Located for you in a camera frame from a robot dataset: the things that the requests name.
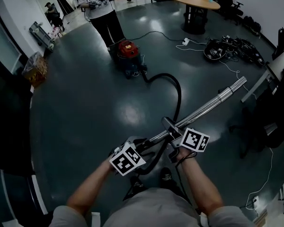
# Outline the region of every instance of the epoxy floor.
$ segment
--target epoxy floor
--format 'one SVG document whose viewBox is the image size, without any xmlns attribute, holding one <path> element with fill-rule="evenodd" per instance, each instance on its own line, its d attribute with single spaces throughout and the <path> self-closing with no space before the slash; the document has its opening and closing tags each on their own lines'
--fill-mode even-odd
<svg viewBox="0 0 284 227">
<path fill-rule="evenodd" d="M 118 17 L 126 38 L 132 39 L 158 30 L 171 39 L 220 39 L 222 35 L 251 41 L 265 60 L 271 60 L 273 49 L 242 26 L 225 21 L 209 11 L 206 33 L 190 35 L 181 30 L 184 5 L 173 1 L 146 4 L 119 11 Z M 163 35 L 150 34 L 134 41 L 140 46 L 148 65 L 148 77 L 167 72 L 182 87 L 179 119 L 198 109 L 217 95 L 218 89 L 230 86 L 237 78 L 221 63 L 207 62 L 202 52 L 176 49 L 181 43 Z M 204 47 L 189 43 L 188 48 Z M 141 76 L 127 80 L 117 70 L 100 35 L 90 24 L 69 32 L 57 43 L 49 56 L 46 82 L 37 88 L 31 109 L 31 147 L 36 176 L 48 210 L 65 204 L 78 185 L 103 161 L 111 149 L 131 135 L 151 138 L 163 130 L 161 118 L 172 118 L 177 103 L 175 88 L 165 80 L 146 85 Z M 242 61 L 228 62 L 239 70 L 251 88 L 264 72 L 256 65 Z M 261 188 L 267 179 L 271 152 L 251 151 L 242 160 L 240 147 L 246 145 L 244 134 L 230 134 L 228 126 L 243 122 L 241 110 L 253 107 L 254 97 L 245 104 L 241 88 L 234 96 L 194 122 L 191 127 L 211 136 L 207 150 L 197 156 L 204 172 L 222 194 L 226 205 L 245 205 L 248 194 Z M 156 168 L 141 177 L 147 187 L 157 186 L 160 168 L 172 167 L 162 158 Z M 284 182 L 284 143 L 274 149 L 273 169 L 266 186 L 259 193 L 263 206 L 271 201 Z M 94 212 L 101 213 L 104 223 L 109 212 L 122 201 L 129 189 L 129 179 L 112 175 L 97 198 Z M 243 212 L 250 219 L 257 214 Z"/>
</svg>

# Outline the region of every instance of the wheel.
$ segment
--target wheel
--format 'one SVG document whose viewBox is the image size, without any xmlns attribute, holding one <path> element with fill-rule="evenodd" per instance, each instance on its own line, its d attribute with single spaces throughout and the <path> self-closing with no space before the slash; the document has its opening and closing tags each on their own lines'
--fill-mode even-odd
<svg viewBox="0 0 284 227">
<path fill-rule="evenodd" d="M 230 133 L 233 132 L 234 129 L 235 129 L 234 126 L 231 126 L 231 127 L 228 128 L 228 130 L 229 130 Z"/>
<path fill-rule="evenodd" d="M 125 71 L 125 77 L 126 77 L 126 79 L 130 79 L 132 77 L 132 74 L 128 70 L 126 70 Z"/>
</svg>

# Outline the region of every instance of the black hose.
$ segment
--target black hose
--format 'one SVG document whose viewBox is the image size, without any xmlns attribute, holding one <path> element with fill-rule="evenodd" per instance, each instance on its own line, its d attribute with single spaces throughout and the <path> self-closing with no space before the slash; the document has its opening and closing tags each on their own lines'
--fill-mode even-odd
<svg viewBox="0 0 284 227">
<path fill-rule="evenodd" d="M 177 121 L 178 116 L 179 116 L 179 112 L 180 112 L 180 107 L 181 107 L 181 100 L 182 100 L 182 93 L 181 93 L 181 86 L 180 83 L 178 82 L 178 80 L 173 76 L 170 75 L 168 73 L 160 73 L 158 75 L 153 76 L 150 79 L 147 79 L 145 73 L 143 70 L 140 70 L 140 73 L 143 76 L 143 79 L 146 83 L 152 83 L 155 79 L 158 79 L 160 77 L 168 77 L 171 78 L 174 83 L 175 83 L 175 87 L 178 93 L 178 102 L 177 102 L 177 107 L 176 107 L 176 111 L 173 117 L 173 121 Z M 159 159 L 161 158 L 164 150 L 166 149 L 166 146 L 169 142 L 171 142 L 173 140 L 173 138 L 171 136 L 166 137 L 165 141 L 163 142 L 160 150 L 158 151 L 156 157 L 154 158 L 154 160 L 149 164 L 149 166 L 146 169 L 142 169 L 142 168 L 138 168 L 137 170 L 135 170 L 135 172 L 139 175 L 147 175 L 148 173 L 150 173 L 152 171 L 152 169 L 156 166 L 156 164 L 158 163 Z"/>
</svg>

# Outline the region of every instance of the extension cord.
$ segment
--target extension cord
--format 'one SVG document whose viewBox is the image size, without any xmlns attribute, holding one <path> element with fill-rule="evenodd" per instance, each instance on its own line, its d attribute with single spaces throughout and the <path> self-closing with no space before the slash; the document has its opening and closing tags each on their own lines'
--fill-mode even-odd
<svg viewBox="0 0 284 227">
<path fill-rule="evenodd" d="M 188 38 L 185 38 L 184 41 L 182 42 L 182 44 L 184 46 L 187 46 L 188 45 L 188 42 L 189 42 L 189 39 Z"/>
</svg>

